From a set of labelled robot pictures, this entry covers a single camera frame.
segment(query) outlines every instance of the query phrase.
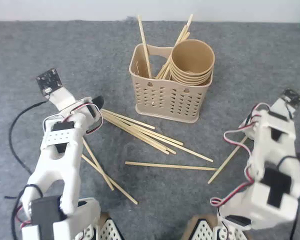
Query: plastic basket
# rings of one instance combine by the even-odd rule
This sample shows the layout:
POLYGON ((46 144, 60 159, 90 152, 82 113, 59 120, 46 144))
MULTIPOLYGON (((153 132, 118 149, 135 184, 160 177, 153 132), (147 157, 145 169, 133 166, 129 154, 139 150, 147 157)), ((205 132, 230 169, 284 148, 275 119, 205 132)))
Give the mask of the plastic basket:
MULTIPOLYGON (((147 45, 149 55, 169 57, 172 47, 147 45)), ((207 84, 188 86, 166 79, 148 78, 143 45, 138 44, 133 52, 129 72, 134 88, 135 110, 141 115, 169 119, 184 123, 195 123, 213 81, 213 72, 207 84)))

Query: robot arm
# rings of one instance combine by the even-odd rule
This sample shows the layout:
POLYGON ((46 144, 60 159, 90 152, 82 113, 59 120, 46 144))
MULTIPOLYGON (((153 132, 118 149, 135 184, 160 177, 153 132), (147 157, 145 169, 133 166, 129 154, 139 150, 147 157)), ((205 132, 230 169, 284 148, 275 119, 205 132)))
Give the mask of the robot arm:
POLYGON ((99 203, 93 198, 79 200, 79 175, 83 136, 102 118, 99 108, 103 100, 85 97, 75 100, 62 86, 53 68, 37 77, 42 94, 60 111, 45 119, 44 136, 35 171, 27 184, 37 185, 43 193, 57 180, 64 181, 61 196, 42 197, 33 187, 27 187, 22 196, 25 214, 32 226, 22 228, 27 240, 71 240, 84 229, 92 229, 100 217, 99 203))
POLYGON ((253 110, 253 127, 244 130, 254 140, 247 161, 253 178, 249 187, 219 207, 219 222, 241 231, 271 228, 293 221, 300 197, 300 162, 295 151, 293 114, 300 97, 292 90, 266 110, 253 110))

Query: bamboo chopstick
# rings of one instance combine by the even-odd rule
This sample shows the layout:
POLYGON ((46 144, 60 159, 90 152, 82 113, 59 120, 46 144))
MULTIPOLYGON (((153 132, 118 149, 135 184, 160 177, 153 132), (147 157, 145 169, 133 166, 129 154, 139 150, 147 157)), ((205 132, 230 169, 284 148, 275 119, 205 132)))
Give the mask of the bamboo chopstick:
POLYGON ((185 151, 185 152, 187 152, 187 153, 189 153, 189 154, 195 155, 195 156, 197 156, 197 157, 199 157, 199 158, 201 158, 201 159, 207 160, 207 161, 209 161, 209 162, 211 162, 211 163, 214 162, 211 158, 208 158, 208 157, 206 157, 206 156, 204 156, 204 155, 202 155, 202 154, 199 154, 199 153, 197 153, 197 152, 195 152, 195 151, 192 151, 192 150, 190 150, 190 149, 188 149, 188 148, 185 148, 185 147, 183 147, 183 146, 180 146, 180 145, 178 145, 178 144, 175 144, 174 142, 171 142, 171 141, 168 141, 168 140, 166 140, 166 139, 163 139, 163 138, 161 138, 161 137, 159 137, 159 136, 156 136, 156 135, 154 135, 154 134, 152 134, 152 133, 150 133, 150 132, 146 132, 146 131, 143 131, 143 130, 141 130, 141 129, 140 129, 140 132, 143 132, 145 135, 148 135, 148 136, 150 136, 150 137, 152 137, 152 138, 154 138, 154 139, 158 139, 159 141, 162 141, 162 142, 164 142, 164 143, 166 143, 166 144, 169 144, 169 145, 172 145, 172 146, 174 146, 174 147, 176 147, 176 148, 178 148, 178 149, 181 149, 181 150, 183 150, 183 151, 185 151))
MULTIPOLYGON (((187 25, 184 25, 177 40, 175 41, 174 46, 176 46, 179 41, 181 40, 181 38, 184 36, 185 31, 186 31, 187 25)), ((161 70, 159 71, 159 73, 157 74, 157 76, 155 77, 155 79, 159 79, 160 76, 164 75, 164 73, 166 72, 166 69, 169 68, 169 62, 171 60, 171 54, 169 55, 168 59, 166 60, 165 64, 162 66, 161 70)))
POLYGON ((156 135, 156 136, 158 136, 158 137, 160 137, 160 138, 162 138, 162 139, 166 139, 166 140, 168 140, 168 141, 170 141, 170 142, 173 142, 173 143, 175 143, 175 144, 178 144, 178 145, 180 145, 180 146, 183 146, 183 145, 184 145, 184 143, 181 142, 181 141, 175 140, 175 139, 173 139, 173 138, 171 138, 171 137, 162 135, 162 134, 157 133, 157 132, 155 132, 155 131, 151 131, 151 130, 149 130, 149 129, 147 129, 147 128, 144 128, 144 127, 142 127, 142 126, 133 124, 133 123, 129 122, 128 120, 124 120, 124 119, 120 119, 120 118, 119 118, 119 120, 122 121, 122 122, 124 122, 124 123, 126 123, 126 124, 129 124, 129 125, 132 126, 132 127, 135 127, 135 128, 137 128, 137 129, 144 130, 144 131, 146 131, 146 132, 148 132, 148 133, 151 133, 151 134, 153 134, 153 135, 156 135))
POLYGON ((108 184, 109 188, 113 191, 114 186, 112 186, 110 180, 108 179, 106 173, 104 172, 104 170, 102 169, 102 167, 100 166, 98 160, 96 159, 95 155, 93 154, 93 152, 91 151, 89 145, 87 144, 86 140, 84 138, 82 138, 83 141, 83 145, 85 146, 86 150, 88 151, 88 153, 90 154, 91 158, 93 159, 95 165, 100 169, 101 175, 103 176, 104 180, 106 181, 106 183, 108 184))
POLYGON ((162 145, 161 143, 155 141, 153 139, 151 139, 150 137, 147 137, 147 136, 143 136, 141 135, 139 132, 136 132, 136 131, 133 131, 131 129, 128 128, 128 126, 124 126, 123 123, 120 123, 118 121, 116 121, 115 119, 113 118, 109 118, 107 117, 107 115, 105 114, 104 115, 104 119, 106 119, 108 122, 112 123, 113 125, 117 126, 118 128, 124 130, 125 132, 135 136, 136 138, 144 141, 145 143, 153 146, 154 148, 160 150, 161 152, 169 155, 170 153, 167 151, 167 147, 162 145))
POLYGON ((126 161, 125 164, 126 165, 134 165, 134 166, 172 168, 172 169, 191 169, 191 170, 206 170, 206 171, 217 170, 217 168, 205 167, 205 166, 171 165, 171 164, 157 164, 157 163, 135 162, 135 161, 126 161))
POLYGON ((148 48, 147 48, 147 44, 146 44, 146 37, 145 37, 144 27, 142 26, 142 21, 141 21, 140 15, 138 15, 137 18, 138 18, 138 22, 139 22, 140 34, 141 34, 142 45, 143 45, 143 52, 144 52, 144 57, 145 57, 145 62, 146 62, 146 68, 147 68, 147 71, 148 71, 149 78, 152 79, 150 62, 149 62, 149 54, 148 54, 148 48))
POLYGON ((184 40, 187 40, 187 38, 189 37, 190 35, 190 32, 187 32, 181 39, 181 42, 184 41, 184 40))
MULTIPOLYGON (((188 35, 185 39, 183 39, 184 36, 188 33, 188 29, 189 29, 189 26, 190 26, 190 24, 192 22, 192 18, 193 17, 194 17, 194 15, 191 14, 190 17, 189 17, 189 19, 188 19, 188 22, 186 23, 186 25, 184 25, 182 31, 180 32, 180 34, 179 34, 179 36, 178 36, 178 38, 177 38, 174 46, 176 46, 178 43, 186 40, 189 37, 189 35, 188 35)), ((159 78, 166 79, 166 77, 167 77, 167 75, 169 73, 169 70, 170 70, 169 63, 171 61, 171 57, 172 56, 170 54, 170 56, 167 59, 166 63, 162 66, 161 70, 159 71, 158 75, 156 76, 156 79, 159 79, 159 78)))
MULTIPOLYGON (((245 136, 241 140, 241 144, 243 144, 248 139, 247 136, 245 136)), ((224 162, 221 164, 221 166, 218 168, 218 170, 212 175, 212 177, 209 179, 208 184, 212 183, 212 181, 218 176, 218 174, 221 172, 222 169, 227 165, 227 163, 232 159, 232 157, 236 154, 236 152, 239 150, 240 146, 236 146, 235 149, 230 153, 230 155, 224 160, 224 162)))
POLYGON ((116 116, 116 117, 118 117, 118 118, 128 120, 128 121, 133 122, 133 123, 135 123, 135 124, 139 124, 139 125, 144 126, 144 127, 148 128, 148 129, 153 129, 153 130, 156 129, 154 126, 151 126, 151 125, 146 124, 146 123, 141 122, 141 121, 134 120, 134 119, 132 119, 132 118, 130 118, 130 117, 127 117, 127 116, 120 115, 120 114, 118 114, 118 113, 109 111, 109 110, 104 109, 104 108, 101 109, 101 112, 106 112, 106 113, 108 113, 108 114, 112 114, 112 115, 114 115, 114 116, 116 116))
MULTIPOLYGON (((88 163, 91 165, 91 167, 93 167, 95 170, 97 170, 100 174, 101 171, 100 169, 89 159, 87 158, 85 155, 81 155, 81 157, 88 163)), ((109 177, 107 175, 108 179, 110 180, 110 182, 121 192, 123 193, 123 195, 125 195, 131 202, 133 202, 135 205, 138 205, 138 202, 129 194, 127 193, 121 186, 119 186, 114 180, 111 179, 111 177, 109 177)))

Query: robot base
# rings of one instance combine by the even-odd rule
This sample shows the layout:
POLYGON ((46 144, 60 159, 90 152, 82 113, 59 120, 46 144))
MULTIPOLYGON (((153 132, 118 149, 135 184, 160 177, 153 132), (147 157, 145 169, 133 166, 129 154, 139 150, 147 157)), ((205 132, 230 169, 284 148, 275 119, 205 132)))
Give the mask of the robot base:
POLYGON ((217 226, 216 215, 195 215, 187 224, 181 240, 252 240, 246 233, 238 229, 227 229, 217 226))

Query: circuit board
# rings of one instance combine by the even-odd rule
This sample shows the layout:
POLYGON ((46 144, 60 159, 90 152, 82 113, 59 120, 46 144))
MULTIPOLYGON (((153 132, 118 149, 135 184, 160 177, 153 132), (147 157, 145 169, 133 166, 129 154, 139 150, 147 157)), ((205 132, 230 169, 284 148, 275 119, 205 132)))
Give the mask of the circuit board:
POLYGON ((36 81, 43 96, 50 95, 52 92, 62 87, 60 77, 55 68, 51 68, 37 76, 36 81))

